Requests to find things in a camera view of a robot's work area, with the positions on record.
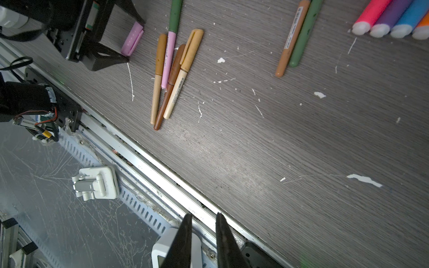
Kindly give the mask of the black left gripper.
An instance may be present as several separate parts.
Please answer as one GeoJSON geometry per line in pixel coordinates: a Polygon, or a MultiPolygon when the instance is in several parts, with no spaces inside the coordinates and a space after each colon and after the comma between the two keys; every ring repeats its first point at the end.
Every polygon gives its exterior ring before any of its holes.
{"type": "Polygon", "coordinates": [[[138,26],[145,25],[133,1],[1,1],[2,8],[41,23],[38,30],[2,34],[1,38],[28,42],[45,34],[66,60],[81,61],[91,71],[125,64],[126,55],[100,43],[114,6],[125,11],[138,26]]]}

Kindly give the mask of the pink cap brown marker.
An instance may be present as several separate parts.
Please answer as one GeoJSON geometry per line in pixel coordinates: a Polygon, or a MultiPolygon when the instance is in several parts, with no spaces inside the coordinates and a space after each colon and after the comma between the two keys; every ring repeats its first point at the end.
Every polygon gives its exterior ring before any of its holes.
{"type": "Polygon", "coordinates": [[[297,12],[295,14],[293,23],[291,25],[285,46],[283,48],[283,51],[275,72],[275,76],[278,78],[282,77],[286,71],[286,68],[288,66],[290,57],[292,55],[294,46],[296,44],[298,35],[302,28],[302,25],[305,20],[310,4],[311,4],[311,1],[309,0],[300,1],[298,4],[297,12]]]}

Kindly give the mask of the purple highlighter pen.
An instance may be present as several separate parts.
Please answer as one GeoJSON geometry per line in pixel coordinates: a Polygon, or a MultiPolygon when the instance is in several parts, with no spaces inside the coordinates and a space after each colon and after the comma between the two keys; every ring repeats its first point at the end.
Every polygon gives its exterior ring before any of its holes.
{"type": "Polygon", "coordinates": [[[412,2],[413,0],[393,0],[370,29],[370,36],[382,38],[387,35],[412,2]]]}

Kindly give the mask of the brown marker pen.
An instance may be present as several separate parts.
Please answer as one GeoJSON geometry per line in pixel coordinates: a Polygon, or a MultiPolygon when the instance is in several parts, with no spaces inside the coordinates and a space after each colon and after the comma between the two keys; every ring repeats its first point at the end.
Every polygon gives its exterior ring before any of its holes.
{"type": "Polygon", "coordinates": [[[179,71],[180,71],[180,68],[181,68],[180,62],[181,62],[181,58],[182,58],[184,49],[185,49],[185,44],[182,44],[179,47],[179,49],[178,49],[178,51],[176,53],[176,56],[174,58],[173,65],[172,65],[172,68],[171,68],[170,73],[169,73],[169,79],[168,79],[168,83],[167,83],[166,92],[164,94],[163,104],[162,104],[162,106],[161,106],[161,108],[160,108],[160,110],[158,112],[158,115],[157,115],[157,118],[156,118],[156,121],[155,121],[155,125],[154,125],[154,130],[155,131],[158,131],[161,128],[161,126],[162,126],[162,122],[163,122],[163,119],[164,119],[164,113],[165,113],[166,107],[168,105],[170,96],[172,94],[172,91],[173,91],[173,88],[174,88],[174,85],[175,85],[175,81],[176,81],[176,79],[178,77],[178,74],[179,74],[179,71]]]}

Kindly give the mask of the white handheld device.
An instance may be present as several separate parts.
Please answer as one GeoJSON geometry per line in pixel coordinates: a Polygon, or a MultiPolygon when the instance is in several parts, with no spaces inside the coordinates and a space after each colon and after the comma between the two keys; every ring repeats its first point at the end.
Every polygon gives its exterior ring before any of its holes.
{"type": "Polygon", "coordinates": [[[71,179],[76,197],[84,201],[116,199],[120,194],[116,172],[111,166],[80,169],[71,179]]]}

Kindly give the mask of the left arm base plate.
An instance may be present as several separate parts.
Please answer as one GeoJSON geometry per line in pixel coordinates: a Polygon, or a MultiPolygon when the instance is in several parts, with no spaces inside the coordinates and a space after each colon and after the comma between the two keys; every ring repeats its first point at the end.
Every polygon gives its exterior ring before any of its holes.
{"type": "Polygon", "coordinates": [[[67,128],[71,132],[76,132],[80,125],[83,112],[82,107],[34,68],[26,68],[25,80],[46,89],[51,105],[49,111],[56,118],[54,122],[61,128],[67,128]]]}

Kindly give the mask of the pink highlighter pen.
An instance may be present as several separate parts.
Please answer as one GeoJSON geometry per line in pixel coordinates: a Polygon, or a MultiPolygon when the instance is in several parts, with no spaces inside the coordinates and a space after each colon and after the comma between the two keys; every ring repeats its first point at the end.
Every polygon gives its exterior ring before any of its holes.
{"type": "Polygon", "coordinates": [[[392,0],[371,0],[353,24],[351,32],[358,36],[369,32],[391,2],[392,0]]]}

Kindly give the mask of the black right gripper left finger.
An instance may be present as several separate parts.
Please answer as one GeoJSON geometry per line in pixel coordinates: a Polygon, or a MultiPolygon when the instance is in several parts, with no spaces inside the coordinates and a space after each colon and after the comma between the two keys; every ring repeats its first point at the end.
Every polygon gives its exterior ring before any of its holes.
{"type": "Polygon", "coordinates": [[[192,214],[184,216],[161,268],[190,268],[192,252],[192,214]]]}

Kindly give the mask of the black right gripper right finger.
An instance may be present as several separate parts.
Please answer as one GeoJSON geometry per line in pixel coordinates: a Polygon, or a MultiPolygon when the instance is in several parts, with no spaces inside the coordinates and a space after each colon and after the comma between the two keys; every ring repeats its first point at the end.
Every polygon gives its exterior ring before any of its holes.
{"type": "Polygon", "coordinates": [[[216,216],[216,240],[219,268],[249,268],[222,213],[216,216]]]}

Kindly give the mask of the gold cap cream marker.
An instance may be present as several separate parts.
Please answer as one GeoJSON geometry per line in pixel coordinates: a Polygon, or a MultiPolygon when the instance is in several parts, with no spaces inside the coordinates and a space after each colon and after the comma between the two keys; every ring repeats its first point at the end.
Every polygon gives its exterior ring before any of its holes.
{"type": "Polygon", "coordinates": [[[203,34],[204,31],[202,29],[194,29],[188,38],[180,61],[181,69],[178,73],[178,77],[176,79],[172,94],[170,96],[169,102],[163,115],[165,119],[169,119],[172,114],[175,103],[177,102],[178,96],[184,85],[186,76],[190,71],[193,60],[202,41],[203,34]]]}

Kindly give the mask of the blue highlighter pen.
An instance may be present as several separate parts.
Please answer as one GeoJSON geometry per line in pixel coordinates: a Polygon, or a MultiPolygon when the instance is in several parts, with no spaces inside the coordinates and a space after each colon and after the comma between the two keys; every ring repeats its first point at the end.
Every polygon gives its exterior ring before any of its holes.
{"type": "Polygon", "coordinates": [[[429,10],[429,0],[414,0],[398,22],[391,29],[391,37],[396,39],[409,35],[429,10]]]}

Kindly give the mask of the tan marker pen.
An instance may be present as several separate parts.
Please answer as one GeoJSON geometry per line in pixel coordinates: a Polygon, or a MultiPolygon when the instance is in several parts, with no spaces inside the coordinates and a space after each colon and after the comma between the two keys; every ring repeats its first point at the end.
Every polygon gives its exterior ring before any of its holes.
{"type": "Polygon", "coordinates": [[[152,97],[151,116],[150,116],[150,123],[152,125],[155,125],[156,117],[158,114],[166,43],[167,43],[167,35],[162,33],[158,38],[156,58],[155,58],[155,77],[154,77],[153,97],[152,97]]]}

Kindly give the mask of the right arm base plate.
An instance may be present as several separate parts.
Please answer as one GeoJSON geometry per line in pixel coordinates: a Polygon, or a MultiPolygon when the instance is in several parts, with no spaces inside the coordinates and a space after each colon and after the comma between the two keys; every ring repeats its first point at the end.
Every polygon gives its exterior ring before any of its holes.
{"type": "Polygon", "coordinates": [[[281,264],[252,242],[245,243],[241,253],[251,268],[283,268],[281,264]]]}

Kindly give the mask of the orange highlighter pen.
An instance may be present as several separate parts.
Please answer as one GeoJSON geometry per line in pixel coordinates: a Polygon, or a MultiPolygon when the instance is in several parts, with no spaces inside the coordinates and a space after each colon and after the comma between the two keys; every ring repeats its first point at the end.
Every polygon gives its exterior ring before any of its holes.
{"type": "Polygon", "coordinates": [[[429,38],[429,11],[412,31],[412,37],[416,40],[427,40],[429,38]]]}

